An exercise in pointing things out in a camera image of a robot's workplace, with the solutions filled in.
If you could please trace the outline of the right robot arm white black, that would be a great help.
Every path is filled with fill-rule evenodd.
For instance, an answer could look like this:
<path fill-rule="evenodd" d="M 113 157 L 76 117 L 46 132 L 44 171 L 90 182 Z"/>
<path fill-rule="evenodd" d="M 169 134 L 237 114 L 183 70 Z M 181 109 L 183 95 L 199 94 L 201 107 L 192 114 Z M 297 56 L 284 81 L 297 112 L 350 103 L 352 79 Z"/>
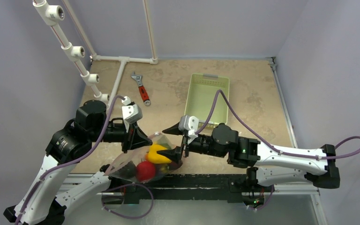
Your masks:
<path fill-rule="evenodd" d="M 318 149 L 297 149 L 242 137 L 224 123 L 213 128 L 211 135 L 197 135 L 179 124 L 165 129 L 164 134 L 182 135 L 182 143 L 157 154 L 180 162 L 190 152 L 218 158 L 247 171 L 244 184 L 251 191 L 275 183 L 311 182 L 317 188 L 336 189 L 340 173 L 336 166 L 335 146 L 326 144 Z"/>

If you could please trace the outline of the aluminium frame rail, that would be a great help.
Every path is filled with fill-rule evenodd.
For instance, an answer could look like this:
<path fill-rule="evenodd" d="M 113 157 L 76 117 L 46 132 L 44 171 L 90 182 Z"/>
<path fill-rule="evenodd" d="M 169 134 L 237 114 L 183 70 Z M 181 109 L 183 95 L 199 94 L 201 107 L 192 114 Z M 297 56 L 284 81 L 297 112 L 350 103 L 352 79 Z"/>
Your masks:
<path fill-rule="evenodd" d="M 272 73 L 274 76 L 274 80 L 277 86 L 277 90 L 280 96 L 280 100 L 281 100 L 281 105 L 284 111 L 284 116 L 286 119 L 286 123 L 287 123 L 287 129 L 288 129 L 288 133 L 289 133 L 289 137 L 292 143 L 293 147 L 298 147 L 297 141 L 296 141 L 296 137 L 295 137 L 295 133 L 293 130 L 293 125 L 289 116 L 289 112 L 287 110 L 287 106 L 286 106 L 286 102 L 285 102 L 285 98 L 280 86 L 280 82 L 278 79 L 278 75 L 277 75 L 277 64 L 275 63 L 275 57 L 267 57 L 266 58 L 267 61 L 269 62 L 269 66 L 272 69 Z M 322 203 L 320 200 L 320 191 L 317 187 L 312 186 L 313 188 L 313 193 L 310 195 L 311 197 L 311 201 L 313 204 L 313 211 L 315 213 L 315 217 L 317 219 L 317 222 L 319 225 L 327 225 L 328 221 L 324 215 L 324 211 L 323 211 L 323 207 L 322 207 Z"/>

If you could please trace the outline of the red handled adjustable wrench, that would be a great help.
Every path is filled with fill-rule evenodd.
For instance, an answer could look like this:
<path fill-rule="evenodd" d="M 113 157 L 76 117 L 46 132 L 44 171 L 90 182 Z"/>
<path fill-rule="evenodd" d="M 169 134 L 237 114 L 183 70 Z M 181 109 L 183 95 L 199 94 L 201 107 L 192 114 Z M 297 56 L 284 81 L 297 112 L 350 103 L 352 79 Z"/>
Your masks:
<path fill-rule="evenodd" d="M 143 103 L 146 105 L 146 106 L 150 106 L 151 105 L 151 101 L 150 101 L 150 98 L 148 96 L 148 93 L 143 85 L 143 82 L 142 82 L 142 75 L 136 75 L 135 72 L 133 72 L 131 74 L 131 77 L 136 81 L 137 83 L 137 86 L 138 86 L 138 89 L 139 89 L 139 93 L 140 93 L 140 96 L 142 98 L 142 101 Z"/>

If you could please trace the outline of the clear zip top bag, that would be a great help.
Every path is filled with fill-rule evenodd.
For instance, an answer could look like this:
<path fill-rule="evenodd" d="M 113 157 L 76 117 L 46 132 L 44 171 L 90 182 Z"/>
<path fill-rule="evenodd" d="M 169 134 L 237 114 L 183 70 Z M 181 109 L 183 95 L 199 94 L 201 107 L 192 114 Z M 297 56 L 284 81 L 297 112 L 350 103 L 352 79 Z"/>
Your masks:
<path fill-rule="evenodd" d="M 182 166 L 182 161 L 176 163 L 158 154 L 159 150 L 175 148 L 166 135 L 156 132 L 149 138 L 152 140 L 151 146 L 121 153 L 108 166 L 104 175 L 134 183 L 147 183 L 159 180 Z"/>

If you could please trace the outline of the green perforated basket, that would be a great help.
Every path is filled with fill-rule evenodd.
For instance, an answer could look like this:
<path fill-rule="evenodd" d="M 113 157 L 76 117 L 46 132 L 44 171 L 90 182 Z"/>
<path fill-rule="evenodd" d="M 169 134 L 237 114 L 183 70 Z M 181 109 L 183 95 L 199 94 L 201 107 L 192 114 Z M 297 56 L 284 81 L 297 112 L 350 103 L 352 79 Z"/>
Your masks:
<path fill-rule="evenodd" d="M 224 76 L 194 73 L 191 75 L 185 115 L 195 116 L 202 125 L 207 119 L 215 94 L 222 90 L 229 99 L 230 79 Z M 221 96 L 218 96 L 213 114 L 209 120 L 207 128 L 214 128 L 219 123 L 228 122 L 229 108 Z"/>

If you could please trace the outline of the white pvc pipe frame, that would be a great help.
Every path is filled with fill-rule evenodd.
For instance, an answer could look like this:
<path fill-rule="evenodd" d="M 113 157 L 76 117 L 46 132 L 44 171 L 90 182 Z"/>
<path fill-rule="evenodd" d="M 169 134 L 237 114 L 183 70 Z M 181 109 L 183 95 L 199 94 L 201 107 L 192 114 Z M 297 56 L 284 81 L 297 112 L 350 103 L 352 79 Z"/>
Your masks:
<path fill-rule="evenodd" d="M 158 54 L 155 49 L 154 37 L 153 37 L 153 29 L 152 23 L 150 19 L 150 11 L 147 0 L 143 0 L 143 9 L 145 13 L 145 19 L 147 23 L 147 31 L 149 37 L 149 43 L 151 48 L 151 58 L 134 58 L 127 56 L 101 56 L 98 55 L 97 52 L 92 47 L 91 42 L 89 41 L 83 27 L 81 26 L 75 12 L 73 11 L 69 1 L 63 0 L 62 3 L 64 6 L 60 5 L 50 5 L 46 0 L 34 0 L 32 2 L 33 7 L 36 9 L 42 20 L 45 24 L 52 30 L 53 34 L 57 38 L 62 51 L 65 53 L 67 58 L 74 64 L 76 69 L 78 70 L 80 77 L 83 79 L 86 86 L 89 86 L 93 92 L 95 99 L 103 101 L 107 103 L 109 106 L 112 105 L 113 97 L 116 95 L 121 78 L 125 69 L 126 64 L 130 62 L 134 63 L 149 63 L 152 65 L 158 64 Z M 86 44 L 86 48 L 91 53 L 90 58 L 92 60 L 97 61 L 118 61 L 120 63 L 120 67 L 117 72 L 117 76 L 110 94 L 103 94 L 97 87 L 100 79 L 98 74 L 91 73 L 84 64 L 81 62 L 86 55 L 86 50 L 83 46 L 73 45 L 68 38 L 66 37 L 64 31 L 60 27 L 59 23 L 65 19 L 66 13 L 64 10 L 67 10 L 68 15 L 73 20 L 75 24 L 76 30 L 79 32 L 81 39 Z"/>

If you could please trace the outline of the dark purple plum toy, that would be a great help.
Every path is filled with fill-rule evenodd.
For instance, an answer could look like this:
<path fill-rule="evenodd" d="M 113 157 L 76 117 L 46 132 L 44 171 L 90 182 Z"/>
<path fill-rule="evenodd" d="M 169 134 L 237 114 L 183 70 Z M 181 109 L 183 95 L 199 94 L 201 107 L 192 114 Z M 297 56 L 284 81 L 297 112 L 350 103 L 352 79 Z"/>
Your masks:
<path fill-rule="evenodd" d="M 133 162 L 127 163 L 121 169 L 118 170 L 118 175 L 123 179 L 132 179 L 136 176 L 137 169 Z"/>

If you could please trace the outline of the yellow lemon toy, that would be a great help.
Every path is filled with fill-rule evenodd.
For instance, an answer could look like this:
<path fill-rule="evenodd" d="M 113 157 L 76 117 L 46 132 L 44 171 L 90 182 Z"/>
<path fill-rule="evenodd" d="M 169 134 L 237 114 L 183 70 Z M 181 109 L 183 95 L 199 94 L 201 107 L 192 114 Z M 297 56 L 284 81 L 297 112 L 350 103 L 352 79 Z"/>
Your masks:
<path fill-rule="evenodd" d="M 168 148 L 159 144 L 152 144 L 145 159 L 153 164 L 169 164 L 172 161 L 164 156 L 157 154 L 158 150 L 167 150 Z"/>

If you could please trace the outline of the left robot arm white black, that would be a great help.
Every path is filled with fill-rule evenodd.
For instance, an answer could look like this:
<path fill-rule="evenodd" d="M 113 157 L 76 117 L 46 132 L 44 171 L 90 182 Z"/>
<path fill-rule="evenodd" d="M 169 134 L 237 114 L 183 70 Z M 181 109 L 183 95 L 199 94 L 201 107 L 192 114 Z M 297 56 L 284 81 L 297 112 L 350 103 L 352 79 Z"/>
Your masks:
<path fill-rule="evenodd" d="M 149 146 L 152 141 L 139 128 L 141 108 L 122 97 L 122 117 L 111 119 L 112 108 L 99 100 L 89 100 L 76 111 L 63 129 L 53 134 L 41 168 L 24 198 L 5 209 L 4 216 L 17 225 L 61 225 L 77 207 L 98 192 L 117 191 L 120 177 L 104 176 L 101 167 L 89 180 L 59 193 L 62 183 L 75 166 L 101 142 L 120 143 L 123 152 Z"/>

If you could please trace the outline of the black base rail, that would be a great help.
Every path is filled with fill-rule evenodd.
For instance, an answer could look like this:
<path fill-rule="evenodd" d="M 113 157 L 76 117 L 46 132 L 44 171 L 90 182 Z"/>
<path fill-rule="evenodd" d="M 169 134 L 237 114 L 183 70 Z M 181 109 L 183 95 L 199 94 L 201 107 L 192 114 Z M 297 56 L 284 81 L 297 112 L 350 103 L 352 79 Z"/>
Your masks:
<path fill-rule="evenodd" d="M 207 200 L 245 203 L 255 207 L 264 204 L 265 194 L 274 186 L 264 187 L 246 174 L 170 174 L 160 180 L 132 185 L 131 182 L 111 178 L 106 192 L 114 192 L 125 204 L 141 200 Z"/>

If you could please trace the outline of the red tomato toy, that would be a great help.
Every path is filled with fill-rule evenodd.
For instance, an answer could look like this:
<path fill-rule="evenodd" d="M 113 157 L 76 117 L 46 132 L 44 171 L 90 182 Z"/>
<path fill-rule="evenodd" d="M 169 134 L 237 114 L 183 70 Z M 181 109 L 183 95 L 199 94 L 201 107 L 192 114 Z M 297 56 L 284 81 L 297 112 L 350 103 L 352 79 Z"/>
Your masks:
<path fill-rule="evenodd" d="M 136 166 L 136 178 L 139 182 L 151 180 L 155 177 L 156 168 L 153 163 L 149 161 L 140 162 Z"/>

